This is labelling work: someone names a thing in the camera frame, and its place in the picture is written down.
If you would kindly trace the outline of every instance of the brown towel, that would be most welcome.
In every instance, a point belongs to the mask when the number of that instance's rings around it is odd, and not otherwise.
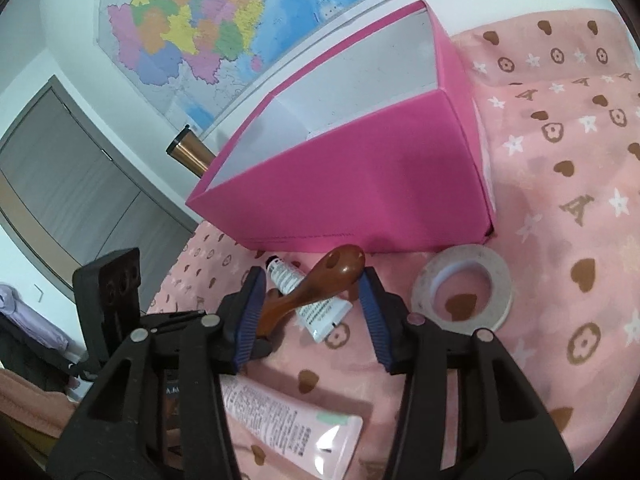
[[[44,392],[9,370],[0,369],[0,412],[36,431],[60,437],[76,404],[59,392]]]

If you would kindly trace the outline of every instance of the cosmetic tube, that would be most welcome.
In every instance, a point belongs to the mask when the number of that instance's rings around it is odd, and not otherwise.
[[[305,273],[293,265],[272,256],[266,263],[267,272],[282,294],[289,294],[304,280]],[[331,333],[353,305],[334,296],[296,309],[296,316],[313,337],[316,343],[322,342]]]
[[[362,419],[332,413],[244,376],[220,375],[227,415],[273,452],[321,480],[342,480]]]

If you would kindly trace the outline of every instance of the heart pattern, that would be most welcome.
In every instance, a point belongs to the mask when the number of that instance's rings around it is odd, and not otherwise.
[[[632,142],[628,147],[627,151],[632,155],[635,155],[638,160],[640,160],[640,144],[637,142]]]
[[[562,162],[558,162],[554,166],[554,171],[556,173],[560,173],[562,176],[574,176],[575,166],[570,160],[563,160]]]
[[[302,370],[298,374],[298,391],[301,394],[308,394],[313,391],[319,380],[320,377],[318,377],[318,374],[315,372],[312,372],[311,370]]]
[[[540,110],[539,112],[533,112],[531,114],[531,118],[537,119],[539,121],[547,121],[549,118],[549,114],[546,113],[544,110]]]
[[[452,321],[471,319],[478,297],[475,294],[456,294],[445,302],[445,310],[451,314]]]
[[[500,37],[498,37],[498,33],[495,32],[494,30],[486,31],[482,35],[482,37],[485,38],[491,44],[494,44],[494,45],[500,44]]]
[[[538,28],[548,36],[551,36],[551,34],[553,33],[553,29],[551,28],[551,23],[549,23],[547,20],[540,20],[538,22]]]
[[[604,97],[604,95],[596,95],[596,97],[594,97],[591,101],[595,105],[600,105],[603,107],[609,106],[609,101],[607,101],[607,98]]]
[[[594,36],[598,35],[598,24],[594,20],[587,22],[587,28],[593,33]]]
[[[260,446],[253,444],[251,446],[251,452],[254,454],[254,460],[256,465],[264,465],[264,461],[267,458],[267,454]]]
[[[596,260],[585,258],[571,268],[571,279],[583,292],[589,292],[596,281]]]
[[[569,425],[569,421],[571,420],[571,416],[573,414],[573,408],[556,408],[549,412],[549,415],[551,415],[551,419],[553,420],[556,428],[558,428],[558,431],[560,433],[562,433]]]

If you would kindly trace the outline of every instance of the tape roll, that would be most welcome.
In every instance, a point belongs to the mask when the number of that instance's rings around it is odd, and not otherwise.
[[[440,285],[455,273],[473,268],[482,270],[491,281],[491,295],[486,307],[466,321],[442,319],[434,309]],[[411,310],[424,314],[444,330],[472,335],[478,328],[498,330],[509,314],[512,299],[511,273],[502,257],[482,245],[463,245],[442,251],[424,266],[414,283]]]

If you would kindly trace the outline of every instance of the map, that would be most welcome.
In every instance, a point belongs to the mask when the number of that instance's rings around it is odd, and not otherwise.
[[[100,0],[97,42],[178,130],[206,131],[298,41],[358,0]]]

